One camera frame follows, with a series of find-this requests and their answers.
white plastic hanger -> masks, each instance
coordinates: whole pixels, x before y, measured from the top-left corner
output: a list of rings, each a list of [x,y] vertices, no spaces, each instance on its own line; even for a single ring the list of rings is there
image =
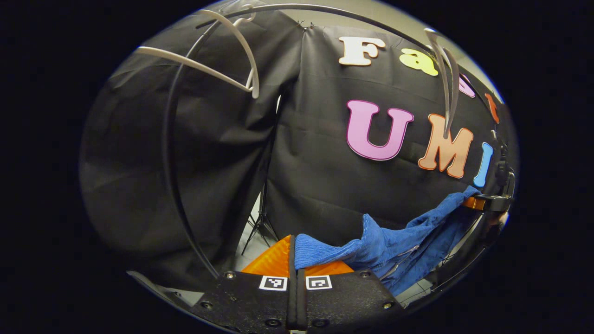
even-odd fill
[[[447,139],[448,133],[450,132],[451,123],[454,119],[454,113],[456,112],[456,106],[458,104],[458,94],[459,90],[458,87],[460,85],[460,70],[458,69],[458,63],[456,63],[456,59],[451,54],[451,52],[446,49],[442,48],[437,43],[437,37],[439,34],[437,31],[425,28],[425,34],[431,43],[430,48],[435,52],[435,57],[437,58],[437,66],[439,66],[441,71],[441,79],[444,83],[444,92],[445,92],[445,128],[444,128],[444,139]],[[447,65],[451,69],[451,79],[452,79],[452,87],[451,87],[451,103],[450,103],[450,92],[448,88],[448,82],[446,77],[446,66],[444,65],[444,61],[447,62]]]
[[[251,8],[251,7],[253,7],[253,5],[245,5],[244,7]],[[149,46],[139,46],[136,49],[136,52],[142,53],[145,55],[151,55],[151,56],[161,57],[164,59],[169,59],[169,60],[184,64],[186,66],[189,66],[191,68],[195,68],[196,70],[200,70],[202,72],[212,75],[213,77],[219,78],[227,83],[230,83],[233,86],[235,86],[245,92],[252,92],[252,97],[254,99],[257,99],[258,96],[260,95],[260,80],[258,77],[258,70],[256,68],[256,61],[254,59],[254,54],[252,53],[252,50],[250,49],[250,47],[248,45],[248,42],[245,40],[245,38],[241,34],[241,32],[239,32],[239,29],[237,29],[237,26],[240,25],[241,23],[252,21],[255,17],[255,13],[253,13],[249,18],[240,18],[237,21],[235,21],[235,23],[231,23],[231,21],[229,21],[226,17],[222,16],[219,13],[209,11],[209,10],[200,10],[200,11],[215,18],[216,20],[221,22],[224,26],[229,28],[231,30],[231,32],[235,35],[235,37],[237,37],[237,39],[239,40],[241,45],[244,47],[244,50],[248,55],[249,64],[252,66],[252,69],[249,72],[248,81],[245,85],[242,85],[241,83],[231,79],[230,77],[222,74],[221,72],[213,70],[212,68],[210,68],[206,65],[203,65],[197,61],[193,61],[193,60],[186,58],[184,56],[180,56],[177,53],[169,52],[169,51],[166,51],[163,49],[158,49],[158,48],[151,48]]]

pink letter u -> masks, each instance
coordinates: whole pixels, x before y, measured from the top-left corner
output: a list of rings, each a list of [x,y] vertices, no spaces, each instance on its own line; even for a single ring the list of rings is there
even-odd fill
[[[369,128],[371,118],[379,112],[380,107],[360,100],[350,100],[346,105],[350,109],[349,128],[346,132],[346,141],[350,148],[358,155],[372,160],[390,160],[395,157],[402,147],[406,125],[415,117],[402,109],[388,109],[388,115],[392,117],[388,143],[376,146],[369,142]]]

zipper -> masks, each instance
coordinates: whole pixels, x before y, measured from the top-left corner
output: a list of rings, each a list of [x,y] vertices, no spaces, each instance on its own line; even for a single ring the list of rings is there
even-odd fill
[[[406,259],[408,259],[408,257],[410,256],[410,253],[412,253],[413,251],[419,249],[419,245],[414,246],[413,248],[405,251],[404,253],[400,253],[397,256],[402,256],[406,253],[409,253],[405,258],[403,258],[401,261],[399,261],[398,263],[396,263],[390,270],[388,270],[387,273],[383,274],[382,277],[380,277],[380,281],[383,280],[384,278],[390,276],[393,272],[396,271],[396,269],[398,269],[398,266]]]

blue cloth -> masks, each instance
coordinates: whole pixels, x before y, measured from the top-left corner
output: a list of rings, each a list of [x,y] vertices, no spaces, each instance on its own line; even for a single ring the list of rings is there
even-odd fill
[[[476,211],[460,206],[476,194],[480,192],[471,186],[464,193],[449,194],[438,207],[400,230],[380,228],[365,214],[361,239],[341,247],[299,234],[295,238],[295,269],[343,260],[353,270],[368,269],[380,278],[385,275],[382,283],[394,296],[399,295],[425,277],[461,240]]]

blue towel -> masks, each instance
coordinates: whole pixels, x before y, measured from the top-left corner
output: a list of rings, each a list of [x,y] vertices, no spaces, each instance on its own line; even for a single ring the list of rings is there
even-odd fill
[[[394,296],[399,295],[425,277],[461,240],[476,211],[460,206],[476,194],[480,192],[471,186],[464,193],[449,194],[438,207],[395,231],[380,228],[365,214],[361,239],[342,247],[299,234],[295,269],[343,260],[353,270],[373,271]]]

